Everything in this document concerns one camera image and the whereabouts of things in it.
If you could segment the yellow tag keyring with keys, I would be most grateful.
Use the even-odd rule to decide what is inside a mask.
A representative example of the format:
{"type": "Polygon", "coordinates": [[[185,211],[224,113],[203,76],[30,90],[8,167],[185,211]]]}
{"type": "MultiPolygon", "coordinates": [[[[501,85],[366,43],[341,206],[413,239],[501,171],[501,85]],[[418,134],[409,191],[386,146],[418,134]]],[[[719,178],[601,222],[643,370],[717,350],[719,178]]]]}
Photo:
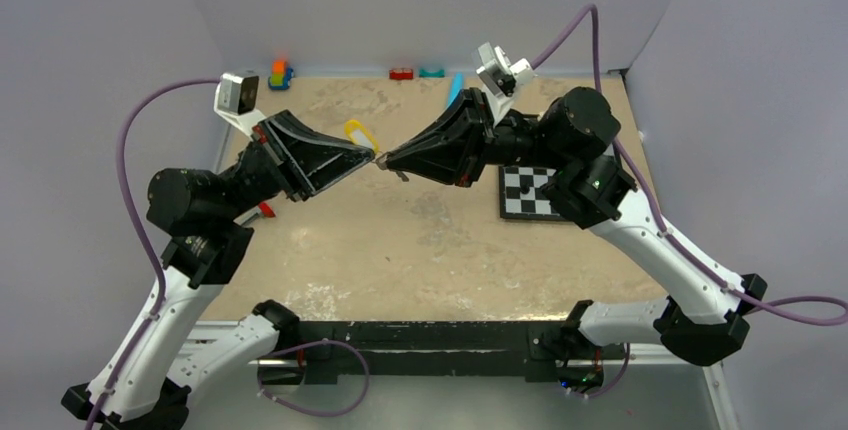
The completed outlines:
{"type": "MultiPolygon", "coordinates": [[[[386,166],[385,155],[381,150],[377,139],[361,122],[356,119],[350,119],[344,123],[343,130],[347,138],[353,144],[369,148],[373,151],[373,164],[378,169],[384,172],[390,171],[386,166]]],[[[393,173],[401,182],[408,183],[410,181],[410,178],[402,171],[391,170],[390,172],[393,173]]]]}

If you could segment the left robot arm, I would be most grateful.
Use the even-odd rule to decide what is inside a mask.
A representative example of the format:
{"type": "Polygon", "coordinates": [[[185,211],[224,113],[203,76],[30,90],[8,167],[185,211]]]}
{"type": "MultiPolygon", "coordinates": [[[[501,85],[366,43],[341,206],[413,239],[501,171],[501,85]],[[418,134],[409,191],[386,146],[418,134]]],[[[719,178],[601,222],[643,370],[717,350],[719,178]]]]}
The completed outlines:
{"type": "Polygon", "coordinates": [[[90,382],[69,388],[62,406],[104,429],[178,429],[201,393],[229,370],[303,342],[299,317],[282,304],[257,304],[234,332],[185,363],[177,356],[199,317],[241,265],[254,231],[240,217],[278,195],[299,202],[370,163],[374,150],[316,132],[291,112],[231,112],[224,119],[249,141],[215,173],[166,168],[148,186],[147,218],[170,238],[163,272],[129,334],[90,382]]]}

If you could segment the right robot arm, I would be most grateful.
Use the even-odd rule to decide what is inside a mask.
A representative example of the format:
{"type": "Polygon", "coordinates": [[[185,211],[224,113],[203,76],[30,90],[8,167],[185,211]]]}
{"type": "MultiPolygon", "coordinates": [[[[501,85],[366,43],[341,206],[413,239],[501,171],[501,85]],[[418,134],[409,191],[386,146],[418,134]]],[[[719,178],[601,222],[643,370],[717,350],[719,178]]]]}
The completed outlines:
{"type": "Polygon", "coordinates": [[[656,300],[578,302],[561,331],[564,349],[584,357],[613,344],[658,344],[680,359],[709,366],[740,350],[746,315],[766,282],[709,263],[700,250],[651,209],[645,184],[609,153],[621,128],[605,97],[576,87],[542,115],[492,115],[478,89],[463,90],[432,124],[388,152],[386,169],[467,188],[488,165],[549,171],[540,192],[551,208],[604,239],[665,291],[656,300]]]}

